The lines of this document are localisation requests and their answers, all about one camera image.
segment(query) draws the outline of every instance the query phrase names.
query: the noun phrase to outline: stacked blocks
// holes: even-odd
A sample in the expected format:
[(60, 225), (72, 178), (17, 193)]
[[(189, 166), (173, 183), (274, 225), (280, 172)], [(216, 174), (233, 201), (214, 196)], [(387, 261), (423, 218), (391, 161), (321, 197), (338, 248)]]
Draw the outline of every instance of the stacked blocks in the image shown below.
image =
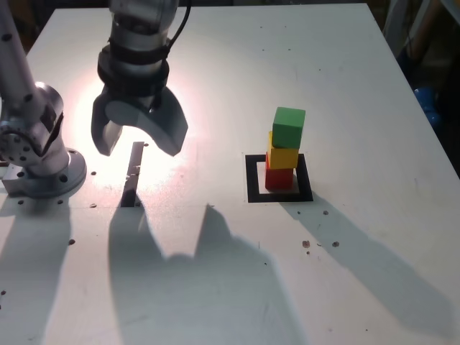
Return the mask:
[(304, 121), (304, 110), (290, 108), (276, 110), (273, 130), (268, 134), (268, 152), (265, 158), (266, 189), (292, 188)]

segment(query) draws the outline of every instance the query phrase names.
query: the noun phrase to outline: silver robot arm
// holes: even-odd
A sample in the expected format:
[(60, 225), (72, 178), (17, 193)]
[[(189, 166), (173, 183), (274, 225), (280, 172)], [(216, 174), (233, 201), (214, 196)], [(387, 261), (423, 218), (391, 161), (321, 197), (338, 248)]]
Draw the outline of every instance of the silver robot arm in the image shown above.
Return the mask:
[[(98, 57), (105, 86), (93, 105), (91, 134), (99, 152), (110, 155), (123, 126), (138, 127), (170, 155), (182, 148), (188, 129), (178, 100), (166, 88), (167, 55), (182, 32), (169, 40), (178, 0), (111, 0), (109, 44)], [(2, 179), (9, 195), (58, 196), (79, 185), (86, 163), (65, 148), (63, 100), (34, 83), (7, 0), (0, 0), (0, 155), (9, 162)]]
[(178, 0), (111, 0), (109, 44), (98, 58), (105, 86), (94, 101), (91, 134), (110, 155), (123, 126), (144, 130), (157, 146), (176, 155), (188, 125), (178, 100), (166, 88), (166, 58), (187, 22), (190, 2), (175, 36), (167, 38)]
[(58, 196), (86, 176), (83, 156), (64, 147), (63, 100), (34, 83), (6, 0), (0, 0), (0, 154), (9, 195)]

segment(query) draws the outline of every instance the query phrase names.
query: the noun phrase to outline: white tabletop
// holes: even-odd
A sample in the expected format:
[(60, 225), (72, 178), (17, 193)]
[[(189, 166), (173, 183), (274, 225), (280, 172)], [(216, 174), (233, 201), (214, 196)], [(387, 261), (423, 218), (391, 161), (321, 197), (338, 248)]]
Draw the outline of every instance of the white tabletop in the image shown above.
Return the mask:
[[(459, 179), (365, 4), (193, 9), (176, 157), (93, 146), (110, 21), (58, 10), (28, 56), (88, 176), (62, 205), (0, 190), (0, 343), (460, 344)], [(312, 203), (247, 203), (277, 106), (307, 111)], [(120, 209), (135, 140), (144, 207)]]

